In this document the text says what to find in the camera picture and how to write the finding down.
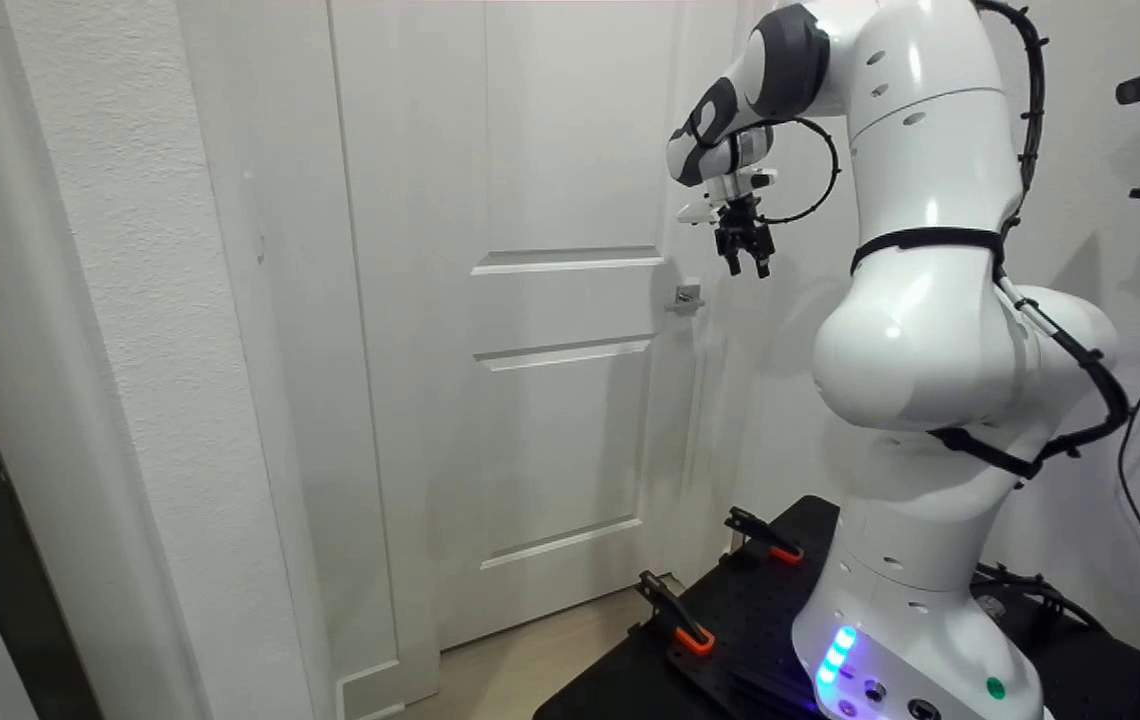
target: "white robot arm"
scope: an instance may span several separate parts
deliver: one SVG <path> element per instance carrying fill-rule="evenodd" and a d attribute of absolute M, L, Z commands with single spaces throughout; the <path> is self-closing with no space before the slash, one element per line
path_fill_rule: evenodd
<path fill-rule="evenodd" d="M 846 117 L 860 247 L 812 372 L 870 455 L 791 628 L 794 657 L 823 717 L 1040 720 L 1035 667 L 969 579 L 1014 476 L 1128 420 L 1105 372 L 1114 332 L 1089 301 L 1004 281 L 1024 175 L 973 0 L 777 9 L 699 98 L 667 145 L 667 171 L 716 190 L 719 254 L 727 266 L 751 254 L 760 278 L 773 239 L 751 164 L 773 126 L 798 114 Z M 1090 383 L 1108 420 L 1053 442 Z"/>

